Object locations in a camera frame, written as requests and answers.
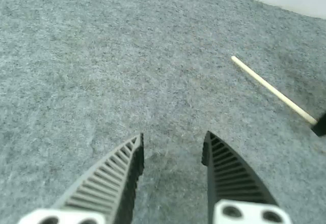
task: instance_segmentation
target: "wooden dowel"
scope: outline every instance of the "wooden dowel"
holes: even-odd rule
[[[291,109],[293,109],[295,112],[297,112],[300,116],[302,116],[306,121],[308,121],[311,125],[315,125],[317,121],[309,115],[307,112],[305,112],[302,108],[297,106],[295,103],[293,103],[289,98],[287,98],[284,94],[279,92],[275,87],[273,87],[271,84],[269,84],[266,80],[264,80],[262,77],[260,77],[255,71],[250,69],[247,65],[245,65],[241,60],[239,60],[236,56],[232,56],[231,59],[241,67],[245,72],[247,72],[250,76],[255,78],[260,84],[262,84],[264,87],[266,87],[268,90],[270,90],[274,95],[276,95],[279,99],[281,99],[284,103],[286,103]]]

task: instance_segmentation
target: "carpet floor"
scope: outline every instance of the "carpet floor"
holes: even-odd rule
[[[252,0],[0,0],[0,17],[0,223],[139,132],[133,223],[207,223],[207,130],[294,223],[326,219],[325,139],[230,60],[318,117],[326,20]]]

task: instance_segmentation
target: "mounting hole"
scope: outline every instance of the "mounting hole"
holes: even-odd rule
[[[240,218],[242,217],[241,212],[239,209],[233,207],[233,206],[226,206],[223,208],[223,214],[229,216],[229,217],[234,217],[234,218]]]
[[[40,224],[58,224],[59,219],[55,216],[47,217],[46,219],[42,220]]]
[[[80,222],[79,224],[97,224],[97,222],[93,219],[86,219]]]
[[[265,220],[269,220],[269,221],[276,222],[276,223],[282,222],[282,218],[278,214],[276,214],[275,212],[272,212],[272,211],[264,211],[263,218]]]

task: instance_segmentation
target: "black object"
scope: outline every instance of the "black object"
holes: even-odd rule
[[[326,112],[319,118],[317,124],[314,125],[311,129],[314,133],[316,133],[317,136],[326,135]]]
[[[202,164],[207,166],[208,223],[221,199],[278,205],[251,167],[226,142],[208,131]]]

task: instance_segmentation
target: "wooden stick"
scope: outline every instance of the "wooden stick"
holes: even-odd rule
[[[240,66],[245,72],[247,72],[250,76],[255,78],[260,84],[270,90],[274,95],[276,95],[279,99],[281,99],[284,103],[286,103],[291,109],[297,112],[300,116],[302,116],[306,121],[308,121],[311,125],[315,125],[317,121],[305,112],[302,108],[293,103],[290,99],[288,99],[284,94],[279,92],[276,88],[274,88],[271,84],[269,84],[266,80],[261,78],[255,71],[250,69],[247,65],[245,65],[241,60],[239,60],[236,56],[232,56],[231,59]]]

